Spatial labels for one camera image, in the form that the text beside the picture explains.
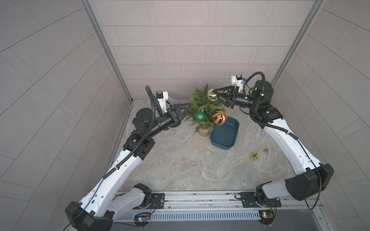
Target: small christmas tree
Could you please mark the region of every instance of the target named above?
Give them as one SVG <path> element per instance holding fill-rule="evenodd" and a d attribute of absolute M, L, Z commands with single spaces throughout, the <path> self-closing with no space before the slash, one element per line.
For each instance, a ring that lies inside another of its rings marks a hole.
<path fill-rule="evenodd" d="M 193 123 L 191 125 L 197 124 L 195 132 L 201 129 L 213 130 L 219 125 L 215 124 L 212 116 L 215 114 L 215 111 L 224 111 L 225 106 L 217 101 L 211 101 L 207 97 L 208 84 L 205 85 L 203 90 L 195 88 L 195 93 L 191 95 L 191 109 L 186 115 L 185 120 L 192 119 Z"/>

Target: wall tile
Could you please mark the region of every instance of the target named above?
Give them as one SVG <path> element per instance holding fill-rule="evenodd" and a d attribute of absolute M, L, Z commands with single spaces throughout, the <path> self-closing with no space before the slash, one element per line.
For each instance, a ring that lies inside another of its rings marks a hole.
<path fill-rule="evenodd" d="M 293 79 L 288 81 L 282 92 L 299 119 L 303 119 L 313 108 L 311 102 Z"/>
<path fill-rule="evenodd" d="M 368 209 L 363 209 L 364 206 L 369 206 L 370 204 L 369 201 L 367 200 L 367 197 L 370 192 L 369 179 L 347 184 L 342 186 L 342 188 L 345 194 L 347 195 L 348 199 L 358 212 L 362 222 L 365 224 L 366 228 L 369 229 L 370 221 L 368 220 L 368 217 L 370 215 L 370 211 Z M 363 228 L 363 227 L 361 227 L 361 222 L 358 222 L 358 224 L 356 223 L 353 224 L 353 227 L 351 228 Z"/>
<path fill-rule="evenodd" d="M 155 47 L 114 47 L 114 51 L 119 64 L 158 63 Z"/>
<path fill-rule="evenodd" d="M 118 80 L 114 73 L 112 72 L 104 84 L 99 89 L 98 93 L 96 93 L 96 99 L 100 102 L 100 104 L 107 109 L 109 102 L 113 98 L 115 91 L 119 87 Z"/>
<path fill-rule="evenodd" d="M 346 217 L 337 219 L 341 228 L 365 228 L 359 217 Z"/>
<path fill-rule="evenodd" d="M 342 143 L 349 151 L 351 156 L 360 165 L 363 172 L 370 176 L 370 165 L 369 165 L 369 141 L 370 127 L 364 127 L 355 134 L 342 140 Z"/>
<path fill-rule="evenodd" d="M 96 52 L 98 53 L 99 56 L 102 56 L 104 54 L 103 48 L 101 47 L 98 38 L 96 35 L 92 35 L 90 37 L 90 41 L 92 42 L 92 45 L 94 46 Z"/>
<path fill-rule="evenodd" d="M 294 54 L 292 60 L 286 68 L 286 72 L 301 87 L 308 76 L 312 73 L 312 69 L 305 63 L 297 54 Z"/>
<path fill-rule="evenodd" d="M 276 1 L 268 26 L 301 26 L 313 1 Z"/>
<path fill-rule="evenodd" d="M 339 132 L 359 118 L 319 76 L 306 88 L 305 95 L 334 133 Z"/>
<path fill-rule="evenodd" d="M 334 177 L 330 179 L 326 189 L 322 191 L 322 194 L 329 204 L 335 218 L 358 216 Z"/>
<path fill-rule="evenodd" d="M 28 201 L 0 197 L 0 223 L 3 230 L 12 230 Z"/>
<path fill-rule="evenodd" d="M 92 190 L 95 187 L 95 185 L 99 182 L 103 174 L 105 164 L 107 163 L 111 150 L 113 149 L 114 141 L 115 139 L 111 136 L 107 138 L 107 142 L 104 145 L 103 149 L 101 150 L 98 160 L 96 161 L 96 164 L 90 174 L 90 177 L 87 180 L 87 183 L 85 185 L 86 188 Z"/>
<path fill-rule="evenodd" d="M 94 138 L 91 139 L 80 163 L 76 168 L 76 171 L 74 172 L 67 188 L 64 191 L 64 197 L 72 199 L 80 198 L 80 195 L 85 188 L 85 184 L 95 166 L 102 148 L 103 146 Z"/>
<path fill-rule="evenodd" d="M 311 137 L 308 135 L 307 131 L 303 127 L 301 121 L 298 119 L 292 108 L 284 114 L 284 119 L 286 120 L 293 133 L 298 136 L 299 140 L 308 150 L 315 147 L 315 144 L 312 142 Z"/>
<path fill-rule="evenodd" d="M 206 47 L 161 47 L 165 64 L 203 64 Z"/>
<path fill-rule="evenodd" d="M 137 64 L 117 65 L 123 79 L 141 79 L 140 70 Z"/>
<path fill-rule="evenodd" d="M 31 26 L 35 29 L 35 31 L 41 30 L 43 28 L 23 0 L 12 0 L 12 2 L 31 24 Z"/>
<path fill-rule="evenodd" d="M 5 31 L 0 35 L 0 51 L 35 33 L 34 28 L 11 0 L 1 1 L 0 9 L 0 30 Z"/>
<path fill-rule="evenodd" d="M 345 30 L 341 33 L 339 38 L 335 41 L 335 43 L 330 47 L 332 52 L 337 52 L 340 46 L 344 43 L 344 41 L 348 38 L 348 36 L 352 33 L 352 31 L 356 28 L 356 25 L 353 23 L 349 23 Z"/>
<path fill-rule="evenodd" d="M 145 64 L 148 79 L 181 79 L 180 64 Z"/>
<path fill-rule="evenodd" d="M 96 97 L 93 98 L 92 103 L 99 109 L 101 114 L 103 115 L 105 113 L 105 108 L 101 105 L 101 103 L 96 99 Z"/>
<path fill-rule="evenodd" d="M 187 64 L 187 79 L 223 79 L 226 64 Z"/>
<path fill-rule="evenodd" d="M 209 1 L 208 26 L 215 25 L 217 1 Z"/>
<path fill-rule="evenodd" d="M 99 144 L 104 145 L 105 139 L 103 139 L 98 133 L 94 133 L 93 138 L 99 142 Z"/>
<path fill-rule="evenodd" d="M 202 88 L 202 79 L 168 79 L 168 89 L 173 91 L 194 91 L 194 88 Z"/>
<path fill-rule="evenodd" d="M 351 123 L 350 125 L 348 125 L 347 127 L 345 127 L 343 130 L 338 132 L 336 135 L 339 138 L 339 140 L 344 140 L 348 136 L 363 129 L 366 126 L 367 126 L 366 123 L 360 118 L 356 120 L 355 122 Z"/>
<path fill-rule="evenodd" d="M 71 20 L 73 27 L 76 29 L 82 41 L 85 41 L 94 34 L 94 31 L 91 28 L 90 22 L 88 21 L 83 9 L 68 15 L 68 18 Z"/>
<path fill-rule="evenodd" d="M 370 30 L 368 9 L 370 2 L 366 0 L 342 0 L 335 8 L 334 14 L 367 30 Z"/>
<path fill-rule="evenodd" d="M 370 80 L 342 62 L 333 74 L 327 79 L 327 83 L 351 108 L 365 121 L 370 124 Z"/>
<path fill-rule="evenodd" d="M 23 187 L 0 180 L 0 196 L 18 200 L 29 201 L 36 191 L 35 189 Z"/>
<path fill-rule="evenodd" d="M 122 46 L 168 46 L 167 27 L 115 27 Z"/>
<path fill-rule="evenodd" d="M 260 26 L 267 4 L 267 1 L 218 1 L 215 26 Z"/>
<path fill-rule="evenodd" d="M 67 153 L 64 150 L 60 150 L 59 155 L 57 156 L 62 161 L 72 165 L 73 167 L 77 167 L 78 163 L 80 162 L 79 159 L 72 156 L 71 154 Z"/>
<path fill-rule="evenodd" d="M 300 27 L 276 27 L 269 46 L 291 46 Z"/>
<path fill-rule="evenodd" d="M 256 71 L 262 71 L 263 73 L 267 72 L 269 65 L 268 64 L 233 64 L 230 71 L 230 78 L 233 75 L 242 75 L 243 78 L 248 79 Z M 256 75 L 253 79 L 261 79 L 260 75 Z"/>
<path fill-rule="evenodd" d="M 57 207 L 50 219 L 49 224 L 47 225 L 46 231 L 61 230 L 66 227 L 68 223 L 69 220 L 65 215 L 64 208 Z"/>
<path fill-rule="evenodd" d="M 3 154 L 15 159 L 68 92 L 66 86 L 49 72 L 10 106 L 0 116 Z"/>
<path fill-rule="evenodd" d="M 168 27 L 171 46 L 220 46 L 223 27 Z"/>
<path fill-rule="evenodd" d="M 145 90 L 146 85 L 150 86 L 152 91 L 162 91 L 163 90 L 162 82 L 158 81 L 157 79 L 128 79 L 126 80 L 126 83 L 128 85 L 128 90 L 130 92 L 131 91 L 143 91 Z"/>
<path fill-rule="evenodd" d="M 109 131 L 111 130 L 112 124 L 114 122 L 114 119 L 117 115 L 118 107 L 114 103 L 113 100 L 108 105 L 108 108 L 106 109 L 103 118 L 101 119 L 97 129 L 96 133 L 98 133 L 104 140 L 107 139 Z"/>
<path fill-rule="evenodd" d="M 0 176 L 2 176 L 5 171 L 9 168 L 9 166 L 13 163 L 13 160 L 0 155 Z"/>
<path fill-rule="evenodd" d="M 213 64 L 247 64 L 252 47 L 212 47 Z"/>
<path fill-rule="evenodd" d="M 0 56 L 0 114 L 12 105 L 32 83 Z"/>
<path fill-rule="evenodd" d="M 320 114 L 316 114 L 304 127 L 326 162 L 330 163 L 334 168 L 334 176 L 340 176 L 359 169 L 355 160 L 349 155 L 348 148 L 346 149 L 343 146 Z"/>
<path fill-rule="evenodd" d="M 40 79 L 10 48 L 0 52 L 0 55 L 31 83 L 35 84 Z"/>
<path fill-rule="evenodd" d="M 370 66 L 367 60 L 370 58 L 370 31 L 356 27 L 344 41 L 336 54 L 362 74 L 370 78 Z"/>
<path fill-rule="evenodd" d="M 78 123 L 81 119 L 81 117 L 68 104 L 66 104 L 66 102 L 62 101 L 59 105 L 59 108 L 62 109 L 76 123 Z"/>
<path fill-rule="evenodd" d="M 272 99 L 274 100 L 275 107 L 280 112 L 289 104 L 288 100 L 286 100 L 285 96 L 281 92 L 279 87 L 274 89 L 274 94 L 272 95 Z"/>
<path fill-rule="evenodd" d="M 112 72 L 112 68 L 107 60 L 106 55 L 102 55 L 95 64 L 98 67 L 100 73 L 103 75 L 104 80 L 106 80 Z"/>
<path fill-rule="evenodd" d="M 39 77 L 67 56 L 77 43 L 63 20 L 34 33 L 11 47 Z"/>
<path fill-rule="evenodd" d="M 339 66 L 342 59 L 306 35 L 296 52 L 323 80 Z"/>
<path fill-rule="evenodd" d="M 92 42 L 86 40 L 63 58 L 52 71 L 71 90 L 98 58 Z"/>
<path fill-rule="evenodd" d="M 53 0 L 48 4 L 45 4 L 43 0 L 26 1 L 25 3 L 43 27 L 81 9 L 80 3 L 73 0 L 63 2 Z"/>
<path fill-rule="evenodd" d="M 279 79 L 277 85 L 280 87 L 281 90 L 284 90 L 286 84 L 288 83 L 288 81 L 292 79 L 290 77 L 290 75 L 288 74 L 288 72 L 284 71 L 283 75 L 281 76 L 281 78 Z"/>
<path fill-rule="evenodd" d="M 268 46 L 275 29 L 260 26 L 225 27 L 222 46 Z"/>
<path fill-rule="evenodd" d="M 114 26 L 100 27 L 109 46 L 122 46 Z"/>
<path fill-rule="evenodd" d="M 75 126 L 76 122 L 57 108 L 1 179 L 37 188 Z"/>
<path fill-rule="evenodd" d="M 350 173 L 346 173 L 336 178 L 339 185 L 343 186 L 356 181 L 367 179 L 367 176 L 361 169 L 354 170 Z"/>
<path fill-rule="evenodd" d="M 261 26 L 267 26 L 267 23 L 270 20 L 272 10 L 274 9 L 276 1 L 268 1 L 265 14 L 263 15 Z"/>
<path fill-rule="evenodd" d="M 308 30 L 308 34 L 327 48 L 330 48 L 348 24 L 348 21 L 321 10 Z"/>
<path fill-rule="evenodd" d="M 311 84 L 311 82 L 317 77 L 318 75 L 316 72 L 311 72 L 311 74 L 308 76 L 308 78 L 305 80 L 305 82 L 300 87 L 302 91 L 305 91 L 306 88 Z"/>
<path fill-rule="evenodd" d="M 303 119 L 301 119 L 301 123 L 305 125 L 310 119 L 312 119 L 317 114 L 316 108 L 313 108 Z"/>
<path fill-rule="evenodd" d="M 207 26 L 209 1 L 154 1 L 158 26 Z"/>
<path fill-rule="evenodd" d="M 68 138 L 63 150 L 81 159 L 102 117 L 103 114 L 91 103 Z"/>
<path fill-rule="evenodd" d="M 145 1 L 145 3 L 147 5 L 150 25 L 151 26 L 156 26 L 157 25 L 157 20 L 155 19 L 153 1 Z"/>
<path fill-rule="evenodd" d="M 56 159 L 13 230 L 45 230 L 75 167 Z"/>
<path fill-rule="evenodd" d="M 254 64 L 280 64 L 289 47 L 259 47 Z"/>
<path fill-rule="evenodd" d="M 64 101 L 79 116 L 82 116 L 100 87 L 101 82 L 98 76 L 95 71 L 90 68 L 69 92 Z"/>
<path fill-rule="evenodd" d="M 77 42 L 78 45 L 80 45 L 82 43 L 82 39 L 78 35 L 77 30 L 74 28 L 71 20 L 68 18 L 68 16 L 64 17 L 62 20 L 65 23 L 65 25 L 67 26 L 68 30 L 71 32 L 74 40 Z"/>
<path fill-rule="evenodd" d="M 97 0 L 94 4 L 103 26 L 150 26 L 145 1 Z"/>

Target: teal plastic tub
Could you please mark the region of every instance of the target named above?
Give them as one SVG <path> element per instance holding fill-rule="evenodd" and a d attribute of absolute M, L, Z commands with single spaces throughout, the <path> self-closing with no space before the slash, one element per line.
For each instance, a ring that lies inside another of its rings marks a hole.
<path fill-rule="evenodd" d="M 234 146 L 239 130 L 239 121 L 232 117 L 223 125 L 214 129 L 209 136 L 211 144 L 224 150 L 229 150 Z"/>

